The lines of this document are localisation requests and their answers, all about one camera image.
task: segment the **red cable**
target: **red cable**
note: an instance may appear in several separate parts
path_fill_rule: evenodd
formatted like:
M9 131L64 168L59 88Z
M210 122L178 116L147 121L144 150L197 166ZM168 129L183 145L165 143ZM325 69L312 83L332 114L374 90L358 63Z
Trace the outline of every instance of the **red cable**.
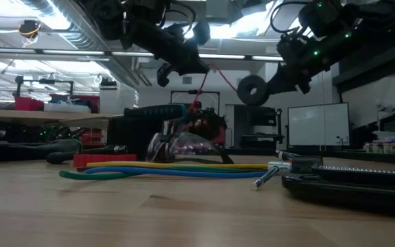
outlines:
M200 85L199 90L197 90L197 94L196 94L195 100L193 101L192 105L188 109L188 112L191 112L195 108L196 102L199 99L199 95L202 93L202 88L204 88L204 84L205 84L207 75L208 75L208 73L205 74L204 80L202 80L202 84Z
M222 73L222 71L220 71L220 69L217 68L217 67L214 66L214 65L211 65L211 66L212 66L214 69L216 69L216 70L220 73L220 75L223 77L223 79L225 80L225 82L228 83L228 85L230 85L230 87L234 90L234 92L237 93L237 89L230 83L230 81L228 81L228 79L226 79L226 77L225 77L225 75Z

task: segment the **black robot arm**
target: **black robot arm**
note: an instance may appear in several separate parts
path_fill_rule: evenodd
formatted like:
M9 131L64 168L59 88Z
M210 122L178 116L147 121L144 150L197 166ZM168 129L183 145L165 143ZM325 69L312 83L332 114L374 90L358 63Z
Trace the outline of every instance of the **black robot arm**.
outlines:
M298 18L301 32L288 30L277 44L285 64L278 65L274 77L266 83L250 75L239 83L237 91L243 103L260 106L270 95L297 91L296 86L308 93L313 76L328 71L362 44L374 42L395 26L395 0L344 7L339 0L314 0L306 3ZM307 27L317 38L302 34Z
M198 52L198 45L210 39L207 22L198 22L192 30L193 38L188 40L184 38L182 29L189 25L187 23L163 28L165 15L173 4L190 11L191 22L194 22L196 13L184 3L177 0L78 0L78 3L105 39L120 40L124 49L135 44L152 53L155 59L167 62L158 70L160 86L169 83L167 76L172 71L179 75L209 72Z

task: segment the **blue rope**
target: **blue rope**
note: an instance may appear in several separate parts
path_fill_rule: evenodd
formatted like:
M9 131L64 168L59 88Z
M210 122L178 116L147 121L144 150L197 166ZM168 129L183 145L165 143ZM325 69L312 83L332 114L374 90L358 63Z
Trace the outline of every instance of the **blue rope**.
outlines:
M186 172L168 169L153 169L140 167L96 167L85 171L86 174L98 172L123 172L127 174L153 174L166 176L188 176L196 178L254 178L264 175L266 172L245 173L217 173L217 172Z

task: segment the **yellow rod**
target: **yellow rod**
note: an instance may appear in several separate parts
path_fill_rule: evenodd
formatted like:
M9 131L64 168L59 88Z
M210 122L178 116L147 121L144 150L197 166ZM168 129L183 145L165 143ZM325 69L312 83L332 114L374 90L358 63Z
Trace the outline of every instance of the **yellow rod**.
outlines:
M137 162L137 161L109 161L88 163L88 167L106 167L106 166L133 166L133 167L148 167L148 168L168 168L178 166L200 166L200 167L217 167L217 168L238 168L238 169L267 169L264 164L183 164L183 163L151 163L151 162Z

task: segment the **table surface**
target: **table surface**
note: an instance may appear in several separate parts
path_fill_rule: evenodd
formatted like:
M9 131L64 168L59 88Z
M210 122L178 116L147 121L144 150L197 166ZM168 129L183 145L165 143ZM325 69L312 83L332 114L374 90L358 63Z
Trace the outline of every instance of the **table surface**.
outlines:
M28 126L58 123L60 120L65 120L60 122L60 124L73 127L107 128L108 121L99 118L108 116L111 116L111 114L0 110L0 122L25 124Z
M395 246L395 217L299 201L280 178L254 192L248 178L75 181L60 178L60 169L70 167L0 163L0 246Z

